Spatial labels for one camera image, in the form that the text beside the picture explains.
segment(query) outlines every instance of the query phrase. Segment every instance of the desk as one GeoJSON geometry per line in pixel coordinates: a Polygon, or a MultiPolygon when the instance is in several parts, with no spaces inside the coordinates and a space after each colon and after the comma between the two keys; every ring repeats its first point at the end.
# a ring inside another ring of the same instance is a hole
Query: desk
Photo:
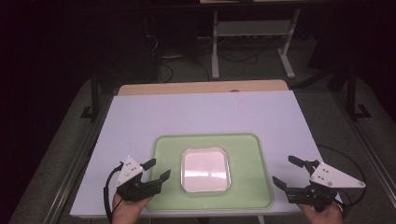
{"type": "MultiPolygon", "coordinates": [[[[321,160],[294,94],[281,80],[124,86],[109,109],[70,215],[105,217],[103,186],[119,161],[128,155],[148,161],[159,136],[196,133],[256,134],[269,176],[291,187],[305,187],[309,179],[306,170],[288,162],[289,155],[321,160]]],[[[110,183],[115,183],[117,176],[113,177],[110,183]]],[[[145,172],[142,181],[148,180],[145,172]]],[[[267,209],[154,212],[145,208],[141,215],[269,216],[300,211],[287,202],[282,190],[271,186],[274,201],[267,209]]],[[[110,184],[110,195],[114,192],[110,184]]]]}

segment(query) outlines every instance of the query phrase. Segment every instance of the floor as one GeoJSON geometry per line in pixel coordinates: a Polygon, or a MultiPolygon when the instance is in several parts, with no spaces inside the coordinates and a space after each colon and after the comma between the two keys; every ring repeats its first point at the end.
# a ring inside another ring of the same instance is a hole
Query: floor
{"type": "MultiPolygon", "coordinates": [[[[168,50],[163,57],[159,82],[213,81],[210,78],[210,49],[202,40],[202,53],[195,57],[180,57],[180,52],[168,50]]],[[[282,39],[226,39],[221,47],[219,60],[220,81],[284,79],[289,86],[314,76],[319,71],[307,68],[316,41],[293,40],[288,53],[295,71],[295,79],[287,79],[276,48],[282,39]]],[[[392,179],[396,176],[396,125],[375,99],[371,88],[358,79],[357,104],[364,105],[371,118],[354,122],[346,114],[346,90],[330,92],[326,85],[331,77],[325,77],[303,90],[294,90],[304,117],[326,163],[351,175],[360,176],[359,170],[349,160],[329,148],[348,155],[363,170],[367,190],[361,202],[356,204],[345,223],[394,223],[396,220],[392,179]]],[[[105,219],[81,219],[71,217],[69,211],[83,177],[84,167],[91,155],[90,148],[100,132],[100,123],[106,116],[111,95],[100,96],[101,113],[96,122],[81,119],[86,106],[91,105],[91,85],[81,87],[70,105],[48,152],[25,191],[10,223],[107,223],[105,219]]],[[[358,199],[361,190],[346,191],[352,201],[358,199]]],[[[308,223],[302,214],[265,217],[265,223],[308,223]]],[[[196,218],[141,219],[140,223],[198,223],[196,218]]],[[[259,223],[256,217],[212,217],[210,224],[259,223]]]]}

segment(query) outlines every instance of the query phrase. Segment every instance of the white tabletop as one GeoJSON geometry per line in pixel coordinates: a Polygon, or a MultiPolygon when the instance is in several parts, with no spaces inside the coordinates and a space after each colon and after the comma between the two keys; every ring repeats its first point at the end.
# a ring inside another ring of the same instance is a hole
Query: white tabletop
{"type": "MultiPolygon", "coordinates": [[[[322,161],[292,91],[116,96],[70,215],[105,217],[103,186],[119,161],[132,156],[143,163],[151,158],[158,137],[198,133],[254,133],[261,141],[269,176],[278,177],[290,187],[307,186],[309,174],[289,163],[289,155],[322,161]]],[[[116,178],[117,174],[110,182],[110,195],[116,190],[116,178]]],[[[149,172],[145,172],[142,181],[148,180],[149,172]]],[[[282,190],[271,185],[274,202],[267,209],[154,212],[145,208],[142,217],[257,216],[300,211],[288,203],[282,190]]]]}

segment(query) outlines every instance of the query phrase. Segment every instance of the green cutting board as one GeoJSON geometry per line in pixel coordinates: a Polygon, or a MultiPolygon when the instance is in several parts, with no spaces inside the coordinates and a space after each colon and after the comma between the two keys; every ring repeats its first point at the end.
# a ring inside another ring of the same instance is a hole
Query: green cutting board
{"type": "Polygon", "coordinates": [[[150,179],[168,169],[161,194],[148,204],[152,211],[265,209],[273,201],[260,141],[252,133],[166,135],[159,137],[150,179]],[[231,186],[225,191],[186,192],[181,186],[181,157],[190,148],[221,147],[227,153],[231,186]]]}

